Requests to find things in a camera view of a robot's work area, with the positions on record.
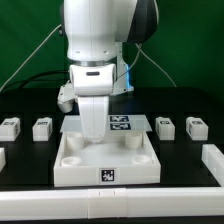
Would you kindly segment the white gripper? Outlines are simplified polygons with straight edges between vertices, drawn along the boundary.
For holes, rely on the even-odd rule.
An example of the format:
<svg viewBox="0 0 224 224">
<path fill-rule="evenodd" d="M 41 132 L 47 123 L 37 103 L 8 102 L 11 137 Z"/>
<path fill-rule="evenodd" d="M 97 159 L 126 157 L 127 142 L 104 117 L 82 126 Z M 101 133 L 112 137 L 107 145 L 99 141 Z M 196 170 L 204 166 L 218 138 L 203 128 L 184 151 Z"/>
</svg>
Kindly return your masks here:
<svg viewBox="0 0 224 224">
<path fill-rule="evenodd" d="M 79 96 L 78 107 L 84 137 L 92 142 L 102 141 L 106 134 L 109 97 Z"/>
</svg>

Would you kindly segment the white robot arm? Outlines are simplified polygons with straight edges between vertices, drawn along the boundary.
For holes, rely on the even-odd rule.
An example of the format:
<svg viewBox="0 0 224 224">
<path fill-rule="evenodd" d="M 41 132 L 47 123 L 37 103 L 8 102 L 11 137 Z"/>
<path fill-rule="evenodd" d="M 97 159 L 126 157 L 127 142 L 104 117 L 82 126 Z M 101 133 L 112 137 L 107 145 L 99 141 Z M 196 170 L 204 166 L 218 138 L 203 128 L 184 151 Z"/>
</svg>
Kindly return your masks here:
<svg viewBox="0 0 224 224">
<path fill-rule="evenodd" d="M 73 89 L 65 101 L 78 101 L 83 135 L 98 142 L 116 81 L 116 44 L 147 41 L 158 27 L 158 6 L 156 0 L 64 0 L 61 12 Z"/>
</svg>

